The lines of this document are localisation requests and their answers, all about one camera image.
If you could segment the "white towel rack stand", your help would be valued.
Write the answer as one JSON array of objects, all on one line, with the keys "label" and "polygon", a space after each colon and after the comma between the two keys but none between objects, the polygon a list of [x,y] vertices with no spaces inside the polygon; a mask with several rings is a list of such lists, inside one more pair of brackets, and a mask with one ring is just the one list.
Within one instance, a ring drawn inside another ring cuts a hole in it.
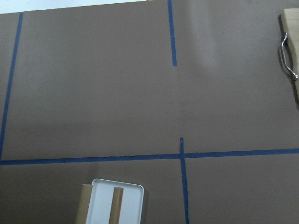
[{"label": "white towel rack stand", "polygon": [[144,188],[138,184],[94,179],[82,184],[76,224],[140,224]]}]

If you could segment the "bamboo cutting board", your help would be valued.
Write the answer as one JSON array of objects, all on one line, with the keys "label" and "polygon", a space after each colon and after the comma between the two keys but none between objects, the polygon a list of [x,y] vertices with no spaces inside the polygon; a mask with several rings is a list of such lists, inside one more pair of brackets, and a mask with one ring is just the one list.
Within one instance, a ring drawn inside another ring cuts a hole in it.
[{"label": "bamboo cutting board", "polygon": [[286,8],[280,15],[283,31],[280,43],[284,70],[292,78],[296,98],[299,99],[299,9]]}]

